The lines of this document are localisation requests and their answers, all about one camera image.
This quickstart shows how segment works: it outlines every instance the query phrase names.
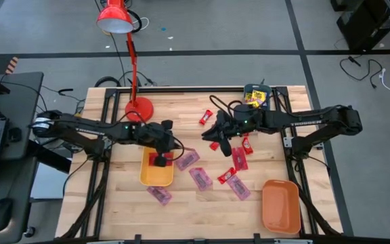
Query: wooden table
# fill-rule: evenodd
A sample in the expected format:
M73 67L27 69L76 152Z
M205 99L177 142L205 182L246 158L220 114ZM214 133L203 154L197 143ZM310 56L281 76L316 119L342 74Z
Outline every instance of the wooden table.
M89 89L83 112L84 118L100 120L104 92L105 88ZM288 92L293 112L310 109L304 86L290 86ZM198 123L206 109L214 113L217 111L209 101L211 94L174 92L144 96L151 99L154 105L154 116L150 121L173 120L174 135L185 146L198 151L201 159L194 165L206 170L214 181L213 189L200 192L188 169L179 171L175 168L174 181L167 187L173 198L163 207L146 191L147 186L139 182L142 147L116 144L112 149L101 240L133 239L135 234L141 234L142 239L250 239L254 233L260 233L261 238L290 237L270 232L261 222L261 188L264 183L272 179L288 179L280 134L254 132L249 136L254 153L246 157L249 170L239 171L238 177L251 190L251 196L245 201L240 201L227 184L221 185L216 180L217 176L233 165L232 158L224 157L220 150L212 151L209 148L210 142L201 140L201 133L215 122L214 116L205 126ZM218 92L215 95L226 103L242 99L240 92ZM127 94L121 95L117 118L124 114L128 99ZM305 136L315 129L315 126L306 126L298 127L297 131L300 136ZM233 138L231 144L240 146L241 141L242 138ZM324 160L321 150L314 149L310 155ZM84 160L85 155L75 155L70 171L79 167ZM304 160L304 163L313 204L330 225L341 232L341 222L326 167L312 159ZM68 230L84 207L90 173L91 163L87 163L68 182L56 231L57 237ZM302 203L301 209L305 229L310 233L306 209ZM95 214L90 216L91 235Z

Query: computer mouse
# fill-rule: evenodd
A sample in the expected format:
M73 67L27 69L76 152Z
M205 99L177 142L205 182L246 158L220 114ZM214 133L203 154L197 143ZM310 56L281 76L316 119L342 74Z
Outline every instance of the computer mouse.
M0 231L5 229L12 218L13 199L0 200Z

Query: yellow tray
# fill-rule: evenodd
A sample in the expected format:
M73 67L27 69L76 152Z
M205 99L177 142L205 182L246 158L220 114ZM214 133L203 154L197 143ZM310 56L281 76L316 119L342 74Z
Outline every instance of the yellow tray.
M146 186L169 186L173 182L174 162L166 167L149 166L150 153L155 152L153 148L144 147L139 181Z

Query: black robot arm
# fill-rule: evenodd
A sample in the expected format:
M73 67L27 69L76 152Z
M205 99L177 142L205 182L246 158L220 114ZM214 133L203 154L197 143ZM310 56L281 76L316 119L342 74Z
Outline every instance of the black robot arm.
M351 106L338 105L320 110L283 113L241 104L233 110L233 117L220 110L214 126L202 134L203 140L219 142L227 157L231 155L228 140L252 131L274 134L292 126L326 125L308 136L297 136L291 140L292 155L298 158L306 158L312 146L337 135L354 136L362 131L359 113Z
M57 110L46 111L37 115L32 124L32 132L40 138L59 138L84 148L89 157L102 157L111 143L137 144L155 148L158 157L154 164L164 167L167 159L162 157L170 150L181 148L175 143L172 134L172 121L143 124L140 122L117 122L114 124L83 119ZM80 132L103 136L88 138Z

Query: orange tray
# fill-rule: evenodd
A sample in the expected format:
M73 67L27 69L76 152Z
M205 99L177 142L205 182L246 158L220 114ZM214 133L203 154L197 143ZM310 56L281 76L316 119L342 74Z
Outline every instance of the orange tray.
M149 166L150 153L155 152L153 148L144 147L139 181L146 186L169 186L173 182L174 163L166 167Z
M299 189L284 180L268 180L263 186L263 224L272 232L296 234L301 229Z

